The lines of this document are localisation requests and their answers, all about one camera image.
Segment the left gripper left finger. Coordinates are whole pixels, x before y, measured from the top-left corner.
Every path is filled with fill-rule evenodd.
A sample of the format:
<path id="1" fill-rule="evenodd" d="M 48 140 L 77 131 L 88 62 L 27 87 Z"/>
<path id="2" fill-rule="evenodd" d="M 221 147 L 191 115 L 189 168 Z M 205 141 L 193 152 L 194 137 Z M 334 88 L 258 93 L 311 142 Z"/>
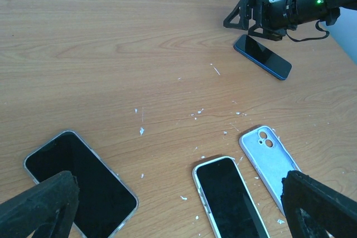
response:
<path id="1" fill-rule="evenodd" d="M 1 204 L 1 237 L 68 237 L 78 204 L 76 177 L 62 171 Z"/>

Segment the lavender phone case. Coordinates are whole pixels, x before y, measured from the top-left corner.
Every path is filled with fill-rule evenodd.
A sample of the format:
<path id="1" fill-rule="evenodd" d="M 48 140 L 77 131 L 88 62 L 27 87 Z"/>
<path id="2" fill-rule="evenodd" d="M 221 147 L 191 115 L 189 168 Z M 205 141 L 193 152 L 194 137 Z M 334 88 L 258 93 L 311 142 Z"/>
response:
<path id="1" fill-rule="evenodd" d="M 279 210 L 284 213 L 281 195 L 282 180 L 289 171 L 300 168 L 275 131 L 267 125 L 248 131 L 239 138 L 239 145 L 251 162 Z"/>

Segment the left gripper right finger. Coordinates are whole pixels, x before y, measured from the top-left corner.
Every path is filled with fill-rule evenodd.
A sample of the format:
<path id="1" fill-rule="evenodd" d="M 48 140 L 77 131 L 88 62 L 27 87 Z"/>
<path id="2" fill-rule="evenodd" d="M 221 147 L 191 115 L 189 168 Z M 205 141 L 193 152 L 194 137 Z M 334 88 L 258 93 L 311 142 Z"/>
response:
<path id="1" fill-rule="evenodd" d="M 356 237 L 356 201 L 300 171 L 289 171 L 282 184 L 292 237 Z"/>

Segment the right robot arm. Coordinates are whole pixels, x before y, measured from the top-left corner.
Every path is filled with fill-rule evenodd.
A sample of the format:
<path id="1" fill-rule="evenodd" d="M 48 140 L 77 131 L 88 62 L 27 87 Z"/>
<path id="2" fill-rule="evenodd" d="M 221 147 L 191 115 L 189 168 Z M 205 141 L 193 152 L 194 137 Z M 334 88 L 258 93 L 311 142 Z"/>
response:
<path id="1" fill-rule="evenodd" d="M 239 0 L 224 19 L 225 28 L 247 31 L 248 35 L 280 41 L 289 30 L 314 21 L 334 25 L 340 9 L 356 9 L 356 0 Z"/>

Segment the white-edged black phone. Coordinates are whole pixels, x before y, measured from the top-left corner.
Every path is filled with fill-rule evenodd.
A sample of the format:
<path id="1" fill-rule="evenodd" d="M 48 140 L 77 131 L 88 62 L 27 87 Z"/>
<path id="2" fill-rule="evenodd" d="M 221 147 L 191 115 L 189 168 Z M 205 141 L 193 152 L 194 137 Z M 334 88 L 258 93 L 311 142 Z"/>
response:
<path id="1" fill-rule="evenodd" d="M 207 159 L 192 177 L 215 237 L 269 237 L 235 159 Z"/>

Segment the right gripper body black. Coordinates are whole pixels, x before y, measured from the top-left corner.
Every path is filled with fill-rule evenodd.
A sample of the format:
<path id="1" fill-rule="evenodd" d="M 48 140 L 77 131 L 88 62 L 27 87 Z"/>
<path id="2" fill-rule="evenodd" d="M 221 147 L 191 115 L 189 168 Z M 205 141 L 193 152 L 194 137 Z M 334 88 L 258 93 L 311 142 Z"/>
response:
<path id="1" fill-rule="evenodd" d="M 297 29 L 293 11 L 296 11 L 296 0 L 280 0 L 274 3 L 269 3 L 268 0 L 255 0 L 252 19 L 255 20 L 254 25 L 283 30 L 285 36 L 287 30 Z"/>

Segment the teal phone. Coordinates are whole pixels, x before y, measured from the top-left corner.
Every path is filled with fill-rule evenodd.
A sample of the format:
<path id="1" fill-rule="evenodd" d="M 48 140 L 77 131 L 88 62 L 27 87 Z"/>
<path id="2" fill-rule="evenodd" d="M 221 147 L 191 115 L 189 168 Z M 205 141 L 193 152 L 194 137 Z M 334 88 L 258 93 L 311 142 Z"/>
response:
<path id="1" fill-rule="evenodd" d="M 36 183 L 69 171 L 79 187 L 74 225 L 83 237 L 114 237 L 136 212 L 139 201 L 83 138 L 65 130 L 23 162 Z"/>

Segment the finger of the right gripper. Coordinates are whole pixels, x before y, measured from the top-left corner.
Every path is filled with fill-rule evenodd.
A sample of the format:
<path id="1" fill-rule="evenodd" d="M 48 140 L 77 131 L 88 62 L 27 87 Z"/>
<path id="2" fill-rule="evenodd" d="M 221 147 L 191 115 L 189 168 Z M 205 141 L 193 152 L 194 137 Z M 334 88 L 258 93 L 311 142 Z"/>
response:
<path id="1" fill-rule="evenodd" d="M 254 6 L 255 0 L 239 0 L 234 9 L 223 20 L 223 26 L 247 31 Z"/>
<path id="2" fill-rule="evenodd" d="M 271 41 L 281 41 L 283 39 L 283 30 L 272 30 L 269 27 L 253 25 L 249 28 L 248 35 Z"/>

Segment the dark purple phone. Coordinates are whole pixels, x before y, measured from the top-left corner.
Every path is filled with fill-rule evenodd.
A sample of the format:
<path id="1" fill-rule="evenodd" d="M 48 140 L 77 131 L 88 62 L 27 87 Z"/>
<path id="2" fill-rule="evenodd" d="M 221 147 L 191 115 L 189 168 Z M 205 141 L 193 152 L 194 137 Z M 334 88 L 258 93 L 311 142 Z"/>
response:
<path id="1" fill-rule="evenodd" d="M 275 78 L 282 81 L 288 78 L 292 69 L 291 63 L 248 35 L 240 36 L 233 48 Z"/>

